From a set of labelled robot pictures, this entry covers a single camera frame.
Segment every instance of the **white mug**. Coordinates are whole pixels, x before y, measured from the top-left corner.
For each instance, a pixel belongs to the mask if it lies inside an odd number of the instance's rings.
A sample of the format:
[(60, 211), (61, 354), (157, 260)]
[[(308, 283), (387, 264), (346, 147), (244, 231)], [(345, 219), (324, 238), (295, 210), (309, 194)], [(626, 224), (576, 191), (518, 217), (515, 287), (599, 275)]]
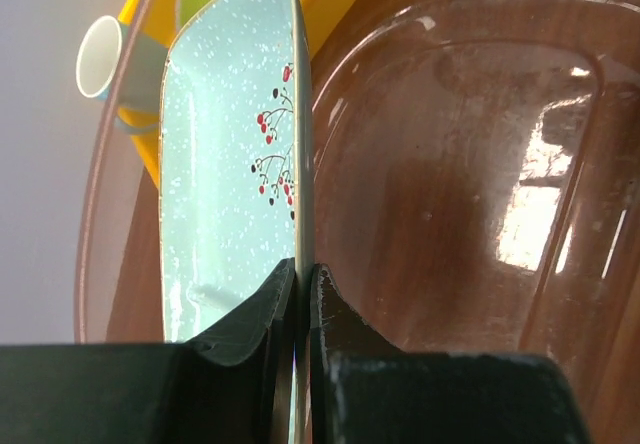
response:
[[(76, 61), (76, 83), (83, 96), (102, 101), (107, 98), (128, 29), (113, 16), (102, 16), (91, 25)], [(158, 41), (138, 35), (120, 92), (121, 107), (149, 114), (160, 112), (167, 53)]]

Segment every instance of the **light blue plate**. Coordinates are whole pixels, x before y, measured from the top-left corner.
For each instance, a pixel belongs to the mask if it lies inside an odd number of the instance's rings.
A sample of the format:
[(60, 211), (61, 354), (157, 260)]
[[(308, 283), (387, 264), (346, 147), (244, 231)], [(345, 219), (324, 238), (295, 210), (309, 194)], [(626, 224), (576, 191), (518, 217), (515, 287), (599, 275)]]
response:
[(310, 87), (297, 0), (213, 0), (176, 38), (161, 115), (166, 340), (210, 327), (283, 258), (308, 281)]

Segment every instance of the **white wall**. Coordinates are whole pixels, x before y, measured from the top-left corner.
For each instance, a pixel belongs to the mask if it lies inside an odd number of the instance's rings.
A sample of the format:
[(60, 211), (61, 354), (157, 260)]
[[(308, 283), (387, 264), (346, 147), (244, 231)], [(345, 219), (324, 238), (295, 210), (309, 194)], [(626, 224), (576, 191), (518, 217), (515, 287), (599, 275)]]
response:
[(124, 0), (0, 0), (0, 343), (73, 340), (84, 188), (101, 105), (78, 45)]

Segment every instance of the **ceramic dish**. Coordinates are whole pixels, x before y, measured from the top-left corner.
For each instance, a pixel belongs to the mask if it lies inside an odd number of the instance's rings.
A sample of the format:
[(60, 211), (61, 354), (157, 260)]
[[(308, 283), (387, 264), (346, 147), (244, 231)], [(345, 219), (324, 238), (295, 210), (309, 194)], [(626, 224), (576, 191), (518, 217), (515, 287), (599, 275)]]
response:
[[(171, 44), (176, 34), (175, 22), (178, 14), (178, 0), (127, 0), (122, 12), (119, 15), (119, 19), (122, 22), (131, 24), (132, 32), (130, 39), (131, 42), (125, 43), (125, 48), (135, 45), (136, 32), (134, 28), (140, 28), (145, 34), (152, 36), (159, 42), (164, 43), (167, 47)], [(317, 52), (322, 43), (327, 39), (333, 27), (344, 16), (346, 11), (352, 5), (354, 0), (301, 0), (307, 25), (311, 24), (311, 27), (307, 26), (310, 30), (308, 36), (308, 43), (310, 51), (312, 53)], [(138, 12), (137, 17), (134, 19), (134, 13)], [(123, 66), (126, 68), (128, 60), (128, 52), (123, 52)], [(142, 158), (145, 167), (151, 177), (153, 183), (157, 186), (159, 180), (158, 173), (158, 131), (157, 120), (158, 116), (136, 113), (128, 110), (120, 110), (119, 118), (115, 118), (114, 111), (109, 111), (108, 108), (117, 105), (118, 93), (113, 92), (105, 103), (106, 114), (103, 115), (100, 131), (96, 138), (95, 151), (91, 164), (89, 179), (87, 183), (87, 190), (85, 195), (85, 206), (82, 218), (82, 230), (78, 244), (78, 256), (77, 256), (77, 271), (76, 271), (76, 296), (75, 296), (75, 325), (76, 336), (81, 342), (95, 342), (104, 339), (108, 340), (148, 340), (148, 339), (161, 339), (162, 334), (157, 329), (157, 323), (160, 322), (160, 318), (150, 318), (149, 320), (142, 319), (144, 322), (138, 322), (134, 317), (133, 321), (129, 318), (124, 318), (118, 311), (111, 315), (112, 309), (121, 309), (120, 304), (125, 306), (126, 311), (128, 292), (151, 292), (151, 289), (156, 289), (153, 279), (159, 276), (159, 264), (157, 256), (154, 254), (154, 249), (157, 247), (155, 239), (157, 237), (157, 229), (153, 224), (153, 219), (157, 218), (157, 209), (155, 204), (152, 204), (150, 208), (147, 205), (146, 197), (138, 201), (122, 201), (118, 195), (118, 189), (121, 189), (122, 185), (142, 186), (142, 192), (144, 196), (147, 196), (147, 184), (148, 180), (146, 176), (143, 176), (142, 182), (139, 177), (139, 167), (130, 166), (121, 171), (120, 181), (117, 185), (112, 185), (109, 181), (111, 175), (110, 160), (111, 153), (119, 155), (127, 150), (122, 149), (126, 147), (126, 141), (120, 138), (113, 137), (111, 130), (115, 121), (118, 130), (124, 130), (127, 132), (135, 148)], [(116, 195), (112, 195), (110, 190), (113, 190)], [(118, 206), (113, 207), (112, 201), (118, 202)], [(145, 224), (140, 226), (141, 222), (137, 222), (133, 226), (131, 234), (124, 236), (124, 241), (118, 240), (117, 245), (114, 243), (113, 236), (101, 231), (102, 225), (100, 223), (109, 222), (112, 218), (112, 212), (106, 212), (105, 209), (122, 208), (122, 222), (126, 225), (129, 224), (128, 216), (134, 212), (133, 206), (135, 204), (136, 211), (135, 216), (143, 216), (142, 222)], [(125, 252), (125, 243), (131, 247), (132, 252), (137, 255), (139, 250), (144, 250), (145, 255), (148, 255), (150, 261), (146, 266), (143, 266), (144, 270), (141, 270), (135, 261), (135, 259), (115, 258), (116, 262), (110, 263), (114, 266), (116, 271), (110, 273), (104, 273), (103, 268), (99, 265), (99, 262), (109, 261), (108, 256), (122, 256)], [(144, 281), (145, 278), (150, 279), (150, 282)], [(119, 286), (121, 280), (128, 281), (129, 279), (135, 279), (135, 283), (129, 283), (126, 287), (122, 288), (124, 294), (117, 294), (116, 287)], [(105, 299), (105, 293), (111, 296)], [(145, 311), (154, 314), (156, 309), (156, 300), (145, 299), (146, 309)], [(110, 321), (113, 326), (107, 329), (108, 317), (113, 319)]]
[(169, 51), (161, 113), (165, 338), (313, 265), (310, 71), (297, 0), (213, 0)]

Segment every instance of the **branch pattern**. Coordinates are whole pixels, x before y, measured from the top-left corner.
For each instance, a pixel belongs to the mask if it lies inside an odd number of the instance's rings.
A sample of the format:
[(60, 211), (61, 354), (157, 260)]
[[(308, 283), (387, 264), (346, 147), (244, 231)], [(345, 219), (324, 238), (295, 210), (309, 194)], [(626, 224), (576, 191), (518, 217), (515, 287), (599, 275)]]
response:
[[(258, 114), (256, 122), (260, 126), (260, 132), (265, 135), (267, 146), (278, 140), (278, 125), (283, 117), (293, 114), (293, 100), (287, 84), (292, 82), (293, 63), (288, 63), (282, 71), (282, 85), (275, 87), (271, 95), (276, 101), (271, 109)], [(258, 192), (268, 196), (269, 205), (273, 206), (281, 197), (292, 208), (291, 219), (295, 218), (293, 202), (295, 186), (293, 179), (292, 162), (293, 145), (289, 146), (283, 154), (269, 154), (257, 158), (251, 164), (251, 172), (258, 175), (260, 185)]]

